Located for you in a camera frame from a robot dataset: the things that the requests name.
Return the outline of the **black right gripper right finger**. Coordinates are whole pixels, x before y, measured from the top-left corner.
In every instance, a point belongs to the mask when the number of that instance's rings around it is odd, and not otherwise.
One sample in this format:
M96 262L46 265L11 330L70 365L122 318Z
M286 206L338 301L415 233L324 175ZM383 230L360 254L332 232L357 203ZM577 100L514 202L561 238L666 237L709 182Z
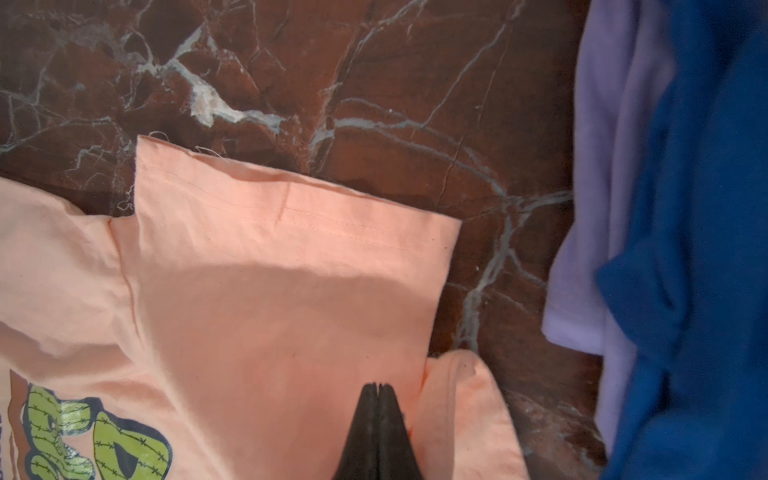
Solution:
M422 480L394 388L381 384L378 392L377 459L381 480Z

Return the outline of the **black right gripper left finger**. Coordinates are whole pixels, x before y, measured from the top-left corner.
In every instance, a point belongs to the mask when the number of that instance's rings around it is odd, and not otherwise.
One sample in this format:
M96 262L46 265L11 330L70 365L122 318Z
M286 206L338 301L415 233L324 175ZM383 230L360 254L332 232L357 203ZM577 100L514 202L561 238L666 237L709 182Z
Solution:
M379 478L379 386L363 386L333 480Z

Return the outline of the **pink graphic t-shirt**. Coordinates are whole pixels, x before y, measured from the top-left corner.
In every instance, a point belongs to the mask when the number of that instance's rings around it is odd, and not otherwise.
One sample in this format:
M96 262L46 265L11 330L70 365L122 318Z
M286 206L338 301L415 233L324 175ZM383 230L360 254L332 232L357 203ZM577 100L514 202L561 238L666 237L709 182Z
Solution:
M524 479L473 352L428 354L461 224L136 145L134 211L1 182L5 479L329 479L389 384L427 479Z

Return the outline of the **blue folded t-shirt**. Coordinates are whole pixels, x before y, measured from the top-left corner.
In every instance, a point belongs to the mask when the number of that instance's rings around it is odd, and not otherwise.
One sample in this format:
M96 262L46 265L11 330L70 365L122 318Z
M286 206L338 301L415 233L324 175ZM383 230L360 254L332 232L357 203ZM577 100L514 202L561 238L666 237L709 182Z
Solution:
M675 1L625 250L597 273L637 359L607 479L767 475L767 5Z

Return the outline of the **purple folded t-shirt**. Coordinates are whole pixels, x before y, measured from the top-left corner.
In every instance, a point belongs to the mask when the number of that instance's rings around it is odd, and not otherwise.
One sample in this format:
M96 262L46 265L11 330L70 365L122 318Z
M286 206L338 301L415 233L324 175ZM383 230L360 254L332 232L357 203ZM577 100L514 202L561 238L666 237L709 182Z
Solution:
M542 331L603 359L595 424L612 452L636 348L610 314L597 270L624 250L650 121L675 73L664 1L593 1L574 86L574 221L549 272Z

